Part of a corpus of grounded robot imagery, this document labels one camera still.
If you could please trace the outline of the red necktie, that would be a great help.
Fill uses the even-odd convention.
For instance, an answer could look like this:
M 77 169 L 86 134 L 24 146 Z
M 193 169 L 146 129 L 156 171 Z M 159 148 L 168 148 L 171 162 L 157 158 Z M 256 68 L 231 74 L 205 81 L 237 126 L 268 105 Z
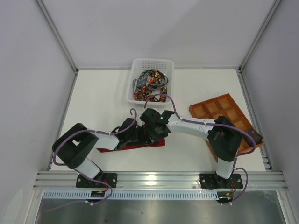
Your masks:
M 143 147 L 163 147 L 163 146 L 165 146 L 165 139 L 161 139 L 157 142 L 147 144 L 147 145 L 126 145 L 124 148 L 121 148 L 121 149 L 108 150 L 108 149 L 104 149 L 104 148 L 97 148 L 97 150 L 100 153 L 107 153 L 107 152 L 112 152 L 112 151 L 124 151 L 124 150 L 138 149 L 138 148 L 143 148 Z

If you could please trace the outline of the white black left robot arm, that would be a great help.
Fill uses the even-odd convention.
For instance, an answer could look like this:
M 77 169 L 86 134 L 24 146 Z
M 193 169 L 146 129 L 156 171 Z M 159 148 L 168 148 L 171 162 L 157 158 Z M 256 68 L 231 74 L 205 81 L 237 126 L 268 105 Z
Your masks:
M 83 124 L 77 123 L 54 142 L 52 151 L 63 161 L 63 166 L 74 169 L 88 178 L 97 179 L 97 175 L 102 171 L 87 158 L 93 148 L 114 151 L 129 146 L 146 146 L 151 143 L 152 140 L 146 128 L 139 126 L 136 120 L 127 118 L 111 133 L 91 132 Z

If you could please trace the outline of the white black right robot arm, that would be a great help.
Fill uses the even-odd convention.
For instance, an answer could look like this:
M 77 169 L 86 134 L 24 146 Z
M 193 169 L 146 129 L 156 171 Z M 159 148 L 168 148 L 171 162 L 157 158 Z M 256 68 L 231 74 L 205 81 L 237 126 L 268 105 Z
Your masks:
M 146 109 L 140 116 L 144 123 L 145 133 L 152 142 L 168 136 L 169 133 L 184 133 L 208 141 L 218 158 L 215 174 L 206 179 L 212 185 L 207 189 L 227 188 L 231 184 L 235 157 L 242 141 L 242 135 L 224 116 L 217 119 L 185 119 L 176 112 L 165 110 L 159 113 Z

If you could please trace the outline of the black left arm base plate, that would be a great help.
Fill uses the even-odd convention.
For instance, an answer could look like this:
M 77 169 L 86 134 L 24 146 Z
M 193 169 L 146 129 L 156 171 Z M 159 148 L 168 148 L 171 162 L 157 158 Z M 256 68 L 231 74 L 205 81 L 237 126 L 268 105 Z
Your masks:
M 112 188 L 116 188 L 118 175 L 116 173 L 100 173 L 96 175 L 92 180 L 85 178 L 82 174 L 77 176 L 76 187 L 77 188 L 106 188 L 107 185 L 100 182 L 104 182 L 110 185 Z

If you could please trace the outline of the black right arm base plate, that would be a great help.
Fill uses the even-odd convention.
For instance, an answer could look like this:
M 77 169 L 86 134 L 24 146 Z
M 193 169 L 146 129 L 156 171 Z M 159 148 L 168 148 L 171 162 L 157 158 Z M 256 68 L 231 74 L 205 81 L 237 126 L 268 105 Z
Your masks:
M 243 182 L 240 174 L 232 174 L 228 179 L 218 176 L 216 173 L 199 174 L 200 186 L 203 189 L 242 189 Z

